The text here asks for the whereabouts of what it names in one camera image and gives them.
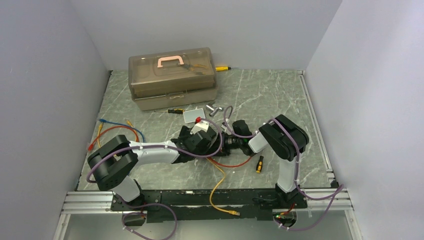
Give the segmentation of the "small white switch box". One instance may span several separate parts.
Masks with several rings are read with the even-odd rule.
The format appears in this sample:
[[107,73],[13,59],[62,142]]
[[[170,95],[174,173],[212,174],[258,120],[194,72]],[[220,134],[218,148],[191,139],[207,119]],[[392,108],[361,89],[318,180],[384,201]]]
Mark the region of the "small white switch box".
[[203,108],[186,110],[183,112],[182,115],[183,115],[183,120],[185,124],[195,123],[196,119],[198,118],[204,119],[206,117]]

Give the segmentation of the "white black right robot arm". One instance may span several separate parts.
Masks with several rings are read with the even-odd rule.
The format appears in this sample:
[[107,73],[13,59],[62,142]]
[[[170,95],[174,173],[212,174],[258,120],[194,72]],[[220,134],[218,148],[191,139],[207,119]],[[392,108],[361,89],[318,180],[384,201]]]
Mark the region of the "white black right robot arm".
[[230,132],[224,137],[225,150],[241,149],[252,157],[270,147],[279,157],[275,200],[280,207],[289,207],[299,192],[297,180],[301,153],[310,141],[307,133],[283,114],[264,123],[256,133],[250,131],[244,120],[233,122],[230,128],[225,117],[223,126]]

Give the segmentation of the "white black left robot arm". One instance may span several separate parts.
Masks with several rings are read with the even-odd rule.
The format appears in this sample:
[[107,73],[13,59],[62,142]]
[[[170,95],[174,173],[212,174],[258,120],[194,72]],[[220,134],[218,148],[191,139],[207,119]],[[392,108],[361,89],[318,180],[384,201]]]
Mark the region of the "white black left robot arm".
[[144,196],[138,182],[129,176],[135,166],[180,164],[211,157],[220,151],[222,140],[223,135],[211,127],[195,133],[183,127],[178,138],[160,143],[135,142],[117,135],[88,157],[86,180],[97,184],[101,191],[114,192],[129,209],[137,210]]

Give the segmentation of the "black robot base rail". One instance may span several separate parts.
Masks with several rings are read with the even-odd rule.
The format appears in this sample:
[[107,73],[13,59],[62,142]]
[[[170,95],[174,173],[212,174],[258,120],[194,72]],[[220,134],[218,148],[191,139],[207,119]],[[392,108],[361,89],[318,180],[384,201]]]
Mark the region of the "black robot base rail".
[[271,221],[281,212],[306,209],[300,193],[283,193],[276,188],[142,190],[136,199],[124,203],[113,196],[113,212],[138,212],[147,223],[164,221],[256,219]]

